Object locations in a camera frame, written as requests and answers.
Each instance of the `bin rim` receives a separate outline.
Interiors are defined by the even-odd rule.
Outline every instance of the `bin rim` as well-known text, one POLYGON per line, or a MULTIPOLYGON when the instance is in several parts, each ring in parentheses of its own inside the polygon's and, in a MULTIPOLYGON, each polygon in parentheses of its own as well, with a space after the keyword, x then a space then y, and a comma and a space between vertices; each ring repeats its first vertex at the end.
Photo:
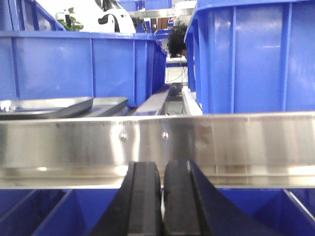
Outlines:
POLYGON ((0 37, 25 38, 78 38, 78 39, 130 39, 156 41, 151 33, 98 33, 72 31, 0 31, 0 37))
POLYGON ((192 24, 198 21, 200 12, 209 8, 231 7, 231 6, 245 6, 245 5, 259 5, 259 4, 277 4, 277 3, 293 3, 293 2, 315 2, 315 0, 198 0, 196 7, 193 10, 190 22, 187 26, 184 41, 188 34, 192 33, 192 24))

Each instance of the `black hair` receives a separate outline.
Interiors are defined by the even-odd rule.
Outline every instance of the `black hair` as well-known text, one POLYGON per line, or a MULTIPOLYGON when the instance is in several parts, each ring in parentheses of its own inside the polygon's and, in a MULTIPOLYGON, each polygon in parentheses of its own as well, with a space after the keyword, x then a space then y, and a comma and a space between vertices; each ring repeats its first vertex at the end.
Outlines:
POLYGON ((174 26, 172 32, 168 37, 167 48, 171 58, 175 58, 182 50, 187 50, 186 43, 184 42, 187 25, 181 22, 174 26))

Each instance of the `stainless steel rail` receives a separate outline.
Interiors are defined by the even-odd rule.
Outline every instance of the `stainless steel rail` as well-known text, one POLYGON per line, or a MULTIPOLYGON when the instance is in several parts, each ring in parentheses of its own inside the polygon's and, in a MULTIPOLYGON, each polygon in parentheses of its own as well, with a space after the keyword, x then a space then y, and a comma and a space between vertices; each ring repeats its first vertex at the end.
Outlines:
POLYGON ((315 187, 315 112, 0 121, 0 187, 120 184, 194 159, 217 186, 315 187))

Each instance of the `blue bin wall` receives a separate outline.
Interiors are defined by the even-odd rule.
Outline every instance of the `blue bin wall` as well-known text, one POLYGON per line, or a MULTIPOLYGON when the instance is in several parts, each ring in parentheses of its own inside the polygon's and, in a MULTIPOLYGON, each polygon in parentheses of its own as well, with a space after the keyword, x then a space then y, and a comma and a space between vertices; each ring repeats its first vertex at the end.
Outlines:
POLYGON ((0 218, 1 235, 31 235, 63 194, 61 190, 31 191, 0 218))
MULTIPOLYGON (((300 205, 314 209, 314 189, 219 190, 241 210, 283 236, 315 235, 314 218, 300 205)), ((0 207, 0 230, 9 235, 87 236, 117 191, 1 190, 0 200, 6 206, 0 207)))
POLYGON ((7 0, 0 1, 0 30, 12 30, 12 21, 7 0))
POLYGON ((312 0, 198 1, 203 113, 315 110, 314 11, 312 0))
POLYGON ((284 236, 315 235, 315 221, 281 189, 221 189, 230 201, 284 236))
POLYGON ((172 0, 145 0, 146 10, 171 8, 172 0))
POLYGON ((118 3, 126 11, 138 11, 138 10, 143 9, 143 1, 142 0, 120 0, 120 1, 118 1, 118 3))
POLYGON ((117 189, 69 191, 33 235, 89 235, 117 191, 117 189))
POLYGON ((127 96, 139 106, 158 76, 155 50, 162 51, 145 33, 0 31, 0 98, 127 96))
POLYGON ((1 190, 0 191, 0 218, 14 207, 31 190, 1 190))
POLYGON ((0 3, 0 30, 65 30, 35 0, 3 0, 0 3))
POLYGON ((0 39, 0 100, 15 100, 16 66, 13 61, 13 43, 10 37, 0 39))
POLYGON ((196 92, 196 81, 194 76, 194 60, 193 60, 193 37, 188 35, 186 38, 187 46, 187 66, 188 66, 188 87, 190 91, 196 92))
POLYGON ((14 40, 20 99, 93 96, 89 39, 17 37, 14 40))

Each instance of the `metal tray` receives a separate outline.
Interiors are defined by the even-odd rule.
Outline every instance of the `metal tray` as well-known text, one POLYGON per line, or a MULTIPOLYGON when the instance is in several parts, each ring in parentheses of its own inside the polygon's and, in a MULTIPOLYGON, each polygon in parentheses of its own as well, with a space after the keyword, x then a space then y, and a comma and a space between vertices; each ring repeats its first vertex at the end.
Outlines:
POLYGON ((92 97, 0 101, 0 119, 69 118, 91 109, 92 97))
POLYGON ((127 97, 94 98, 92 108, 80 117, 110 117, 126 107, 127 97))

